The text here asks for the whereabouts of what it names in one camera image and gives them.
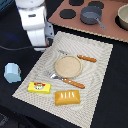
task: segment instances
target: pot handle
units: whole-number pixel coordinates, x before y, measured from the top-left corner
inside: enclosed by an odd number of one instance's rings
[[[94,18],[95,20],[97,20],[97,22],[100,24],[100,26],[101,26],[101,28],[103,29],[103,30],[106,30],[106,27],[100,22],[100,20],[99,20],[99,18]]]

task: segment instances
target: wooden plate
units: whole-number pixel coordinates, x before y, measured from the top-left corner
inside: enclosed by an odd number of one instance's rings
[[[66,55],[55,62],[55,71],[63,78],[73,78],[82,71],[82,63],[79,58]]]

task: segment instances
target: burner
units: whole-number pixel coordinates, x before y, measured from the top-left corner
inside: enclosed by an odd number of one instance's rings
[[[125,28],[123,28],[123,27],[121,26],[120,21],[119,21],[119,16],[116,16],[115,22],[116,22],[116,24],[117,24],[120,28],[126,30]]]
[[[84,0],[69,0],[69,4],[72,6],[81,6]]]
[[[72,19],[76,16],[76,12],[72,9],[64,9],[60,12],[60,17],[63,19]]]
[[[100,1],[91,1],[88,3],[88,6],[96,6],[99,7],[100,9],[104,8],[104,4]]]

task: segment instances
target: butter knife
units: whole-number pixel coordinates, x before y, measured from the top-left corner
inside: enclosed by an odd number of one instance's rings
[[[97,60],[94,58],[90,58],[90,57],[86,57],[86,56],[82,56],[82,55],[77,55],[77,54],[71,54],[62,50],[57,50],[60,53],[63,53],[64,55],[74,55],[77,56],[79,59],[83,59],[83,60],[87,60],[87,61],[91,61],[91,62],[96,62]]]

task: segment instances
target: metal utensil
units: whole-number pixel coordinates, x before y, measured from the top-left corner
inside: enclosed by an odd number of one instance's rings
[[[90,57],[86,57],[86,56],[82,56],[82,55],[77,55],[77,54],[72,54],[72,53],[68,53],[68,52],[62,51],[62,50],[57,50],[57,51],[60,52],[60,53],[65,54],[65,55],[74,55],[74,56],[77,56],[79,59],[83,59],[83,60],[87,60],[87,61],[91,61],[91,62],[96,62],[97,61],[94,58],[90,58]]]
[[[81,88],[81,89],[84,89],[85,88],[85,86],[83,84],[77,83],[77,82],[72,81],[72,80],[69,80],[67,78],[62,78],[60,76],[57,76],[55,73],[54,74],[51,74],[50,72],[45,71],[44,75],[47,76],[47,77],[50,77],[52,79],[62,80],[65,83],[71,84],[71,85],[76,86],[76,87]]]
[[[81,10],[80,19],[86,24],[96,24],[99,23],[103,30],[106,30],[106,27],[100,22],[102,17],[102,10],[95,6],[87,6]]]

